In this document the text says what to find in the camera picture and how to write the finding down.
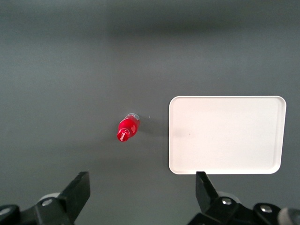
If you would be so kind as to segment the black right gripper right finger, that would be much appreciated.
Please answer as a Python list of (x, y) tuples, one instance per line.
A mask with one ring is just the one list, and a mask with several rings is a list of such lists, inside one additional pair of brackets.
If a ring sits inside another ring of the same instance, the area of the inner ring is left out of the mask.
[(195, 194), (201, 212), (190, 225), (278, 225), (280, 208), (257, 203), (252, 209), (229, 196), (219, 194), (205, 172), (196, 173)]

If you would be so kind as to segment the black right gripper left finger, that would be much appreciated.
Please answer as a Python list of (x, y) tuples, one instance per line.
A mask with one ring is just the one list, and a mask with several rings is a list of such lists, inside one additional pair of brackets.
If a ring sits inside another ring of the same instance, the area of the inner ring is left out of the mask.
[(80, 172), (57, 196), (49, 194), (21, 212), (22, 225), (73, 225), (90, 197), (90, 176)]

